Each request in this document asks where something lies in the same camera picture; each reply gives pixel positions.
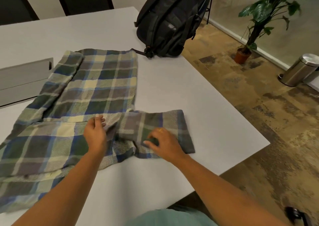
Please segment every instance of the white table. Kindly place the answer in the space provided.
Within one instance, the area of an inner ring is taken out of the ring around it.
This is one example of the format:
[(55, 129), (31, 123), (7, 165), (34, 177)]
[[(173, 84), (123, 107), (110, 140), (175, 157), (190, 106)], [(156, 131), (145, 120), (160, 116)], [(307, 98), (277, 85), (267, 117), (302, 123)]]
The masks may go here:
[[(136, 36), (133, 8), (0, 26), (0, 68), (49, 57), (65, 50), (144, 50)], [(138, 56), (136, 109), (182, 109), (196, 153), (192, 157), (221, 174), (269, 142), (183, 57), (151, 60)], [(0, 109), (0, 141), (31, 101)], [(77, 226), (123, 225), (148, 210), (166, 208), (193, 192), (184, 176), (163, 159), (131, 157), (98, 172)], [(10, 225), (23, 211), (3, 213)]]

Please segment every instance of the plaid fabric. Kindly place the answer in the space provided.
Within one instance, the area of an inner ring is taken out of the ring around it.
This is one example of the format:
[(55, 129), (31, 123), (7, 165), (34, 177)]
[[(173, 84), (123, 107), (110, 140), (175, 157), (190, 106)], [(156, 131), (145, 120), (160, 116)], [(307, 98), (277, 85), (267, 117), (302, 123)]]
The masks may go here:
[(133, 51), (67, 51), (0, 145), (0, 213), (29, 208), (57, 185), (87, 152), (86, 122), (106, 118), (108, 150), (99, 169), (130, 156), (158, 158), (143, 145), (165, 127), (194, 153), (183, 112), (133, 111), (137, 85)]

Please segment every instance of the black backpack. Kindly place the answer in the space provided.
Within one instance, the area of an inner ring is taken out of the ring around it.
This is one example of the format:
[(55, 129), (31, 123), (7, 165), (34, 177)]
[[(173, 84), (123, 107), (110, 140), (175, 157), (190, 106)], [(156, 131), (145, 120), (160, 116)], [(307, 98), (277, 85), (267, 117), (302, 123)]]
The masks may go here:
[(147, 0), (134, 22), (146, 49), (135, 51), (148, 58), (180, 55), (186, 39), (194, 38), (208, 4), (209, 0)]

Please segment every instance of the patterned carpet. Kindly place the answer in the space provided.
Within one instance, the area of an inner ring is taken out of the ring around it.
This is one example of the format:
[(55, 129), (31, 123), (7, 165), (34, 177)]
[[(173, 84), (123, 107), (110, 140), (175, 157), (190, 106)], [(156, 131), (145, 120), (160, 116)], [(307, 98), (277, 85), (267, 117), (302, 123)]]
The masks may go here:
[[(305, 211), (319, 224), (319, 92), (305, 84), (287, 87), (282, 70), (253, 54), (233, 61), (236, 40), (201, 24), (183, 56), (258, 130), (270, 145), (222, 177), (245, 191), (283, 222), (284, 207)], [(195, 193), (181, 200), (205, 211)]]

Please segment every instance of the hand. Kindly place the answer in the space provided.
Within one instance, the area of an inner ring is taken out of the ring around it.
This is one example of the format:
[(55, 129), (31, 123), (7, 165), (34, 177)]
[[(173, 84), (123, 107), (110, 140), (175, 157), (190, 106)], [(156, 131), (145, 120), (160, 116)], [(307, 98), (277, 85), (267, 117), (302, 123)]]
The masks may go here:
[(165, 128), (155, 128), (148, 138), (156, 138), (159, 141), (159, 146), (156, 146), (150, 141), (144, 141), (149, 148), (151, 148), (158, 156), (162, 157), (168, 162), (175, 164), (180, 159), (184, 158), (186, 154), (182, 151), (177, 139)]
[(105, 119), (103, 115), (93, 117), (84, 128), (84, 138), (89, 146), (89, 152), (96, 152), (104, 155), (106, 152), (106, 132), (103, 127), (106, 125), (103, 123)]

